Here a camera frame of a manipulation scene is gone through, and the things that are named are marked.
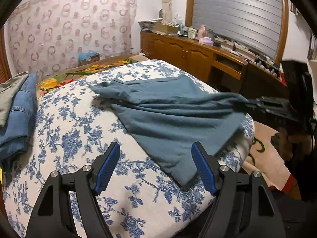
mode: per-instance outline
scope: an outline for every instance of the metal screw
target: metal screw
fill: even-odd
[[[91,169],[91,166],[90,166],[90,165],[83,166],[83,168],[82,168],[82,170],[83,170],[84,172],[88,172],[88,171],[90,171],[90,169]]]
[[[52,176],[52,177],[58,176],[58,171],[53,171],[53,172],[51,172],[51,176]]]
[[[227,172],[227,171],[229,171],[229,167],[227,167],[227,166],[225,166],[225,165],[222,165],[222,166],[220,167],[220,170],[223,171],[223,172]]]
[[[253,175],[254,175],[255,177],[260,177],[260,176],[261,176],[261,173],[260,173],[259,171],[254,171],[254,172],[253,172]]]

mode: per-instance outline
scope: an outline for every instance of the gray clothing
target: gray clothing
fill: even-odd
[[[5,83],[0,84],[0,127],[5,126],[13,97],[18,92],[28,75],[28,72],[21,72],[7,80]]]

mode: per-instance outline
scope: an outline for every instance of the blue shirt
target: blue shirt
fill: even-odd
[[[233,109],[235,102],[247,101],[243,96],[210,94],[183,74],[146,81],[114,79],[91,89],[109,99],[129,134],[182,186],[197,172],[191,145],[200,141],[215,155],[245,118]]]

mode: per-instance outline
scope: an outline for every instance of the folded clothing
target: folded clothing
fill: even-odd
[[[7,122],[0,128],[0,162],[27,150],[36,113],[35,83],[36,75],[29,74],[13,98]]]
[[[210,94],[189,77],[104,82],[91,89],[111,107],[139,145],[176,181],[186,186],[197,172],[191,145],[200,141],[215,155],[239,129],[244,113],[234,93]]]
[[[7,80],[5,83],[0,84],[0,127],[4,127],[12,105],[12,99],[28,75],[28,72],[21,72]]]

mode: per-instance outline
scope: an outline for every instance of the bed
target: bed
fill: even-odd
[[[97,198],[115,238],[172,237],[212,202],[199,177],[180,188],[130,136],[118,117],[91,91],[90,85],[118,78],[124,81],[174,77],[182,70],[161,60],[111,68],[79,79],[38,99],[34,135],[27,153],[7,172],[3,194],[11,226],[25,236],[32,208],[53,170],[71,173],[91,164],[112,141],[121,156],[106,191]],[[190,76],[200,88],[216,92]],[[239,171],[254,137],[254,123],[246,115],[239,133],[217,154],[220,164]],[[78,235],[86,237],[75,193],[70,194]]]

